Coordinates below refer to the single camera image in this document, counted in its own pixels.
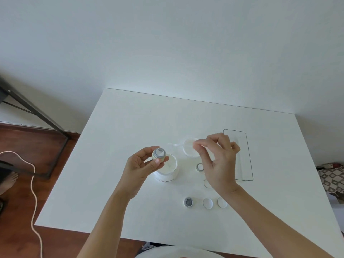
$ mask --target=baseboard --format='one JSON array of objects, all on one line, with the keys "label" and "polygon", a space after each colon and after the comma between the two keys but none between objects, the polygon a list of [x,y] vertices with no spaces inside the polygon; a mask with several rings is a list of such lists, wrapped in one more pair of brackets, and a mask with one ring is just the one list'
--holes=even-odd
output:
[{"label": "baseboard", "polygon": [[[26,131],[26,132],[35,132],[35,133],[45,133],[45,134],[59,134],[58,131],[54,129],[48,128],[41,128],[37,126],[26,126],[26,125],[15,125],[9,123],[1,123],[0,122],[0,129],[10,129],[10,130],[19,130],[19,131]],[[80,133],[65,131],[68,135],[72,138],[79,138]]]}]

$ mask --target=white cord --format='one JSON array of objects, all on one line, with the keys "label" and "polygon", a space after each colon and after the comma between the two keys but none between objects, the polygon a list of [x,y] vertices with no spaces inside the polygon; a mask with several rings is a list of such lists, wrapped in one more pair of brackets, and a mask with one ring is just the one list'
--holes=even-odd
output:
[{"label": "white cord", "polygon": [[[1,155],[2,153],[7,153],[7,152],[16,154],[21,160],[23,160],[22,157],[19,156],[19,154],[17,154],[16,152],[13,152],[13,151],[4,151],[4,152],[1,152],[0,155]],[[25,163],[29,164],[29,165],[32,165],[32,167],[33,167],[33,172],[36,173],[36,168],[35,168],[35,166],[34,166],[33,164],[31,164],[30,162],[25,161],[25,160],[23,160],[23,161],[24,161]],[[38,236],[38,238],[39,238],[39,240],[40,240],[40,245],[41,245],[41,258],[43,258],[43,242],[42,242],[42,238],[41,238],[40,234],[35,230],[35,228],[33,228],[33,218],[35,217],[36,210],[37,210],[37,196],[36,196],[35,192],[34,192],[33,189],[32,189],[33,178],[34,178],[34,176],[32,176],[32,178],[31,178],[30,188],[31,188],[31,192],[32,192],[33,196],[35,197],[35,210],[33,211],[32,218],[31,218],[31,229],[32,229],[32,231],[33,231],[35,234],[37,234],[37,236]]]}]

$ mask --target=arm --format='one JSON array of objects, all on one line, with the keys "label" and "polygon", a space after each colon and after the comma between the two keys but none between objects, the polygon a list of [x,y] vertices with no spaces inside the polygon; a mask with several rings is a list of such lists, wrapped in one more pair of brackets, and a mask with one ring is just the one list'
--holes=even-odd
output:
[{"label": "arm", "polygon": [[164,166],[160,159],[144,162],[152,156],[152,152],[156,148],[157,146],[145,147],[128,158],[116,189],[106,203],[77,258],[116,257],[124,213],[130,199],[137,194],[150,173]]},{"label": "arm", "polygon": [[[207,150],[213,152],[211,161]],[[292,229],[259,204],[235,182],[235,159],[240,151],[223,133],[209,135],[194,143],[200,154],[208,182],[243,218],[248,227],[274,258],[333,258],[323,249]]]}]

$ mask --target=bare foot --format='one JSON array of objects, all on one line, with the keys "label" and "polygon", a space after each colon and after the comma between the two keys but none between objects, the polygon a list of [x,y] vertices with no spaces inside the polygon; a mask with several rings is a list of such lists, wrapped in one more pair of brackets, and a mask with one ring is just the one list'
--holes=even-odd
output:
[{"label": "bare foot", "polygon": [[17,181],[18,174],[11,172],[0,184],[0,195],[9,190]]}]

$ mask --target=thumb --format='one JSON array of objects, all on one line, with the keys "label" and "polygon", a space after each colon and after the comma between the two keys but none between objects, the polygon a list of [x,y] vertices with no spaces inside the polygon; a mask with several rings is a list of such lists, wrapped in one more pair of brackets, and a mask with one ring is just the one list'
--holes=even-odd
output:
[{"label": "thumb", "polygon": [[210,159],[210,156],[206,148],[196,143],[193,144],[193,148],[200,154],[203,166],[207,169],[210,169],[212,167],[212,160]]},{"label": "thumb", "polygon": [[150,174],[154,172],[160,164],[161,164],[161,159],[159,158],[153,159],[149,161],[149,163],[142,168],[142,171]]}]

